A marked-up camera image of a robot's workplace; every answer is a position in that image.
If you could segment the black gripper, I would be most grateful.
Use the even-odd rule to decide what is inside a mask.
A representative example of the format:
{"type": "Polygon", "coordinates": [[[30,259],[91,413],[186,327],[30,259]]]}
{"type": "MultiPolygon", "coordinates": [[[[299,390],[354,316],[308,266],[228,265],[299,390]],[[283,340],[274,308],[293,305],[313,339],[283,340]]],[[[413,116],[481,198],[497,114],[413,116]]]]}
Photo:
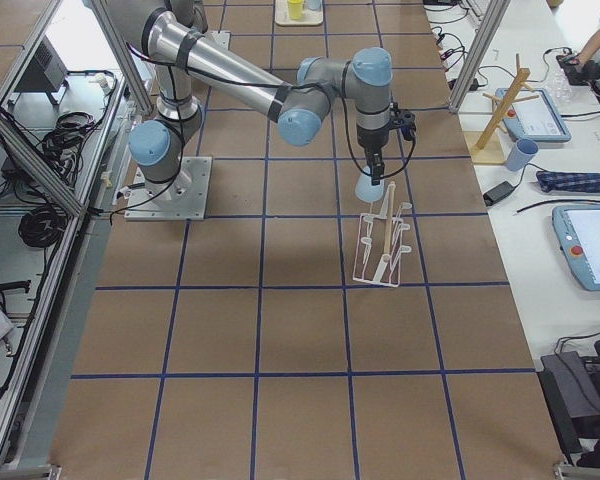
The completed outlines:
{"type": "Polygon", "coordinates": [[[379,184],[384,176],[382,149],[389,140],[390,114],[380,112],[368,114],[356,113],[357,142],[363,148],[369,160],[371,183],[379,184]]]}

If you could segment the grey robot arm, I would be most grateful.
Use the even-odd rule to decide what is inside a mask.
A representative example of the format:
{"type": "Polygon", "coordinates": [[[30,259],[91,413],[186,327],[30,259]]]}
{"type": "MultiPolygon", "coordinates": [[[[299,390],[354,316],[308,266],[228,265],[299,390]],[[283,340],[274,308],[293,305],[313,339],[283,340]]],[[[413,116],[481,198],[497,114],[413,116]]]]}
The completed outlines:
{"type": "Polygon", "coordinates": [[[136,155],[148,181],[172,180],[178,143],[200,128],[200,106],[192,94],[192,81],[199,79],[267,116],[295,146],[313,141],[335,98],[354,101],[357,140],[366,157],[355,193],[367,203],[382,198],[382,149],[391,122],[392,60],[386,50],[366,48],[348,61],[307,58],[296,84],[289,84],[206,36],[200,1],[110,1],[107,10],[122,39],[156,65],[158,115],[132,139],[134,148],[158,149],[136,155]]]}

